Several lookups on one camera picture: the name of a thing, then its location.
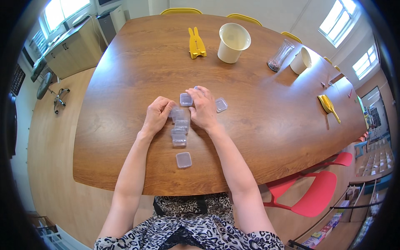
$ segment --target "forearm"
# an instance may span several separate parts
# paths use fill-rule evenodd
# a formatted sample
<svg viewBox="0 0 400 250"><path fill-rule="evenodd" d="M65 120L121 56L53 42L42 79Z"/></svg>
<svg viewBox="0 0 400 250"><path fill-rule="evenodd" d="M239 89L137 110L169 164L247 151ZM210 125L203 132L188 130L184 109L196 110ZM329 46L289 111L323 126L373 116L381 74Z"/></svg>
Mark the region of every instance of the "forearm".
<svg viewBox="0 0 400 250"><path fill-rule="evenodd" d="M152 139L152 136L138 133L118 176L114 196L125 198L141 196L146 173L147 151Z"/></svg>
<svg viewBox="0 0 400 250"><path fill-rule="evenodd" d="M208 131L236 207L240 229L248 234L275 230L265 212L257 182L241 153L222 125Z"/></svg>
<svg viewBox="0 0 400 250"><path fill-rule="evenodd" d="M222 171L232 194L257 189L257 183L241 153L222 125L208 131L221 161Z"/></svg>
<svg viewBox="0 0 400 250"><path fill-rule="evenodd" d="M132 228L146 173L147 151L153 137L139 132L115 185L110 212L99 238L120 238Z"/></svg>

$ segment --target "window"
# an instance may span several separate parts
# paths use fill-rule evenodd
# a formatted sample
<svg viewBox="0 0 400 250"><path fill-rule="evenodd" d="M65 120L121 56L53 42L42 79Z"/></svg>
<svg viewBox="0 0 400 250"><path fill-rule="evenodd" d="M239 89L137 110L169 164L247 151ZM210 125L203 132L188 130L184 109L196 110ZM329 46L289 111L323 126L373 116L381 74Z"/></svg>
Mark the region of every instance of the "window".
<svg viewBox="0 0 400 250"><path fill-rule="evenodd" d="M318 30L337 48L353 28L356 14L352 0L336 0Z"/></svg>
<svg viewBox="0 0 400 250"><path fill-rule="evenodd" d="M90 0L51 0L44 10L49 31L89 4Z"/></svg>
<svg viewBox="0 0 400 250"><path fill-rule="evenodd" d="M377 63L376 47L372 45L372 47L353 65L353 70L356 72L358 79L361 80Z"/></svg>

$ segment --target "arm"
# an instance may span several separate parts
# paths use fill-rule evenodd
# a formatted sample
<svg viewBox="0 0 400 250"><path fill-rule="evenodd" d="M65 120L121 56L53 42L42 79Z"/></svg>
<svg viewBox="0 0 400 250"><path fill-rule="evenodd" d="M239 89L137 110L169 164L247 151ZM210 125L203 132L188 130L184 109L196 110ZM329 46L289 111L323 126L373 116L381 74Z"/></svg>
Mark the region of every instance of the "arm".
<svg viewBox="0 0 400 250"><path fill-rule="evenodd" d="M143 192L147 151L154 135L162 129L175 102L158 97L147 109L143 128L138 133L115 185L110 212L99 238L121 238L132 229Z"/></svg>
<svg viewBox="0 0 400 250"><path fill-rule="evenodd" d="M204 87L198 86L198 89L191 88L186 91L193 98L196 107L189 108L191 117L208 133L214 143L237 208L240 229L246 234L256 231L276 234L265 212L253 174L224 127L217 121L214 96Z"/></svg>

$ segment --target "yellow chair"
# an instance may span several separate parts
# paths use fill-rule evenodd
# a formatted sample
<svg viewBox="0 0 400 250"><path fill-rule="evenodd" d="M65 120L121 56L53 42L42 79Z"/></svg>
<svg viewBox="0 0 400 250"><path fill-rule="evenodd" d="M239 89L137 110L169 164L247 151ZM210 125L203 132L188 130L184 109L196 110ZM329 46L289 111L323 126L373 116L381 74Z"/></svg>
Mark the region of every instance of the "yellow chair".
<svg viewBox="0 0 400 250"><path fill-rule="evenodd" d="M203 14L201 11L195 8L169 8L160 13L162 14L177 14L177 13L189 13L189 14Z"/></svg>
<svg viewBox="0 0 400 250"><path fill-rule="evenodd" d="M284 36L287 36L288 38L291 38L291 39L295 40L296 42L299 42L299 43L303 44L302 41L300 40L300 38L298 38L297 36L293 35L292 33L284 31L281 34L284 35Z"/></svg>
<svg viewBox="0 0 400 250"><path fill-rule="evenodd" d="M262 26L262 24L257 19L254 19L254 18L249 17L249 16L245 16L245 15L242 15L242 14L233 13L233 14L227 15L226 17L233 18L233 19L239 19L239 20L243 20L243 21L246 21L246 22L251 22L253 24L257 24L257 25Z"/></svg>
<svg viewBox="0 0 400 250"><path fill-rule="evenodd" d="M326 56L324 56L324 59L327 60L331 65L333 65L332 62Z"/></svg>

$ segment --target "yellow wooden rabbit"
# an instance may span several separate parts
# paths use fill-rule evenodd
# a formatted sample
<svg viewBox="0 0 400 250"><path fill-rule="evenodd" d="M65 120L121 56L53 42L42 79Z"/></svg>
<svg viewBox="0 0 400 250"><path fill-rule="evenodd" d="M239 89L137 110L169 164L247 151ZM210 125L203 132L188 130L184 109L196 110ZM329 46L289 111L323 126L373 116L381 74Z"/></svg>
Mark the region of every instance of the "yellow wooden rabbit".
<svg viewBox="0 0 400 250"><path fill-rule="evenodd" d="M206 47L204 46L204 43L199 36L199 31L197 30L197 27L194 27L194 34L192 28L189 28L189 34L189 52L192 59L195 59L197 56L207 56Z"/></svg>

